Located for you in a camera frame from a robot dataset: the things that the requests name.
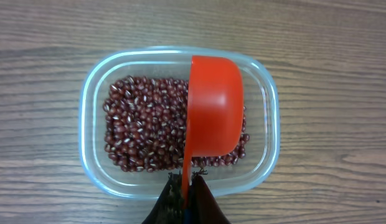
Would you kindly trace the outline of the red measuring scoop blue handle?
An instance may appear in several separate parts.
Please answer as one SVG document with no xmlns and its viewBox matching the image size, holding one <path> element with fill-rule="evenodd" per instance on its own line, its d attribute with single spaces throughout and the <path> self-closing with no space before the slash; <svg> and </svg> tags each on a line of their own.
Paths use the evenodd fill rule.
<svg viewBox="0 0 386 224">
<path fill-rule="evenodd" d="M 234 150 L 243 123 L 244 90 L 237 65 L 222 57 L 193 55 L 187 101 L 182 195 L 188 204 L 193 157 L 224 156 Z"/>
</svg>

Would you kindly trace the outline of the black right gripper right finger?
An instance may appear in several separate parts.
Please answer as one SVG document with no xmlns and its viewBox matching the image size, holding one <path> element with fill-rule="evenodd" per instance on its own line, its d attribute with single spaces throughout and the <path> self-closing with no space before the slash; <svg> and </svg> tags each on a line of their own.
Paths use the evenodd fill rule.
<svg viewBox="0 0 386 224">
<path fill-rule="evenodd" d="M 193 173 L 189 190 L 189 223 L 231 224 L 205 183 L 203 175 L 207 174 L 203 169 Z"/>
</svg>

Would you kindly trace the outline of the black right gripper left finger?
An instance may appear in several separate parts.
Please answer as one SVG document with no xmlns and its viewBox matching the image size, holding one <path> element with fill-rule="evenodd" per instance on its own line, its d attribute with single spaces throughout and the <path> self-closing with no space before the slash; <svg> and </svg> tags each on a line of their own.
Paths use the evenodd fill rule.
<svg viewBox="0 0 386 224">
<path fill-rule="evenodd" d="M 145 218 L 142 224 L 182 224 L 184 211 L 182 206 L 184 199 L 181 190 L 182 175 L 168 175 L 168 181 L 165 184 L 153 209 Z"/>
</svg>

